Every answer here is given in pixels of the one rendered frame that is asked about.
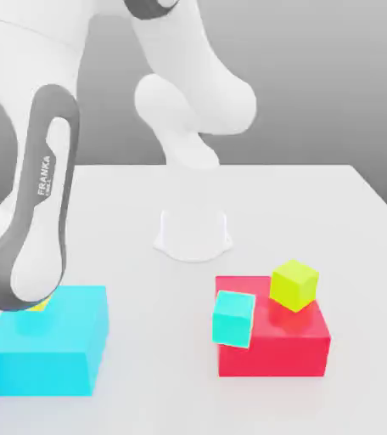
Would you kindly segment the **small yellow cube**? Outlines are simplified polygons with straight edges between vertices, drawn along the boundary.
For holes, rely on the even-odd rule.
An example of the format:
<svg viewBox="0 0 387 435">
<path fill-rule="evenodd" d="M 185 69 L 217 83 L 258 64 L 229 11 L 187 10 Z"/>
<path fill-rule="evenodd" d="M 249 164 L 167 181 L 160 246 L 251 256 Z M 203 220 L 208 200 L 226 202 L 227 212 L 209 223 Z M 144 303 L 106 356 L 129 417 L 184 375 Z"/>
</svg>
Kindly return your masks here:
<svg viewBox="0 0 387 435">
<path fill-rule="evenodd" d="M 28 308 L 29 312 L 42 312 L 45 310 L 46 306 L 48 305 L 51 297 L 47 297 L 42 302 L 38 303 L 36 306 L 32 308 Z"/>
</svg>

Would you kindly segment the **small teal cube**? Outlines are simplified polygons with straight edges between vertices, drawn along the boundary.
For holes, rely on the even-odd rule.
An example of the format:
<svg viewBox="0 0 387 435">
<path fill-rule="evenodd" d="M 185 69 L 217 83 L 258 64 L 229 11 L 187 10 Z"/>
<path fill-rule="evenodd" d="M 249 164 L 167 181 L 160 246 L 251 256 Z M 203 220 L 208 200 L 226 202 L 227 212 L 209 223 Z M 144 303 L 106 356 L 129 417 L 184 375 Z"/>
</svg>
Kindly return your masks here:
<svg viewBox="0 0 387 435">
<path fill-rule="evenodd" d="M 254 324 L 255 295 L 219 290 L 212 314 L 212 341 L 248 348 Z"/>
</svg>

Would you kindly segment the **small yellow-green cube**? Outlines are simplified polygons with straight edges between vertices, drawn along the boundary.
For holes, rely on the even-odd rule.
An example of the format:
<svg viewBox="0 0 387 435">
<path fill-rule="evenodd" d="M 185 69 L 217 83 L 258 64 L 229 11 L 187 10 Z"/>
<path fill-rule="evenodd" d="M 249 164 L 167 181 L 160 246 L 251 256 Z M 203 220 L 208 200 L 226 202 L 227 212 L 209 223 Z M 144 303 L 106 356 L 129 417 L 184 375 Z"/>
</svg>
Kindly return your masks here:
<svg viewBox="0 0 387 435">
<path fill-rule="evenodd" d="M 316 299 L 319 272 L 295 259 L 275 268 L 270 284 L 270 298 L 297 313 Z"/>
</svg>

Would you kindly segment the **large cyan box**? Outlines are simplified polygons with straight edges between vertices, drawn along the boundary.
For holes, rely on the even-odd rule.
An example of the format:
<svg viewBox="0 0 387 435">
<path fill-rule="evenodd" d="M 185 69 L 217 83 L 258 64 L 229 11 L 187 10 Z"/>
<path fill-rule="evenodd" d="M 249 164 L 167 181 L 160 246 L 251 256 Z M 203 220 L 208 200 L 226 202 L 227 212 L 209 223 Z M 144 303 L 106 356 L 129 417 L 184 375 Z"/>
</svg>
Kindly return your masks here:
<svg viewBox="0 0 387 435">
<path fill-rule="evenodd" d="M 103 285 L 61 285 L 42 311 L 0 314 L 0 396 L 90 396 L 109 333 Z"/>
</svg>

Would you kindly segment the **large red box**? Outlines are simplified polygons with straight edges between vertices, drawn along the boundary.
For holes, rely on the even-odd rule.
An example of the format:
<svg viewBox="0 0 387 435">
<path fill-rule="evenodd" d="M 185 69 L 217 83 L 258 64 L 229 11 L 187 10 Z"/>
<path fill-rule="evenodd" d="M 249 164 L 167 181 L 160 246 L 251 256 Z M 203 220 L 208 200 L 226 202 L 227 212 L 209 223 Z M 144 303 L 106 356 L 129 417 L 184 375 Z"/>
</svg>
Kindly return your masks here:
<svg viewBox="0 0 387 435">
<path fill-rule="evenodd" d="M 269 276 L 217 276 L 216 291 L 255 295 L 250 346 L 219 344 L 218 375 L 323 376 L 331 336 L 316 301 L 297 313 L 269 297 Z"/>
</svg>

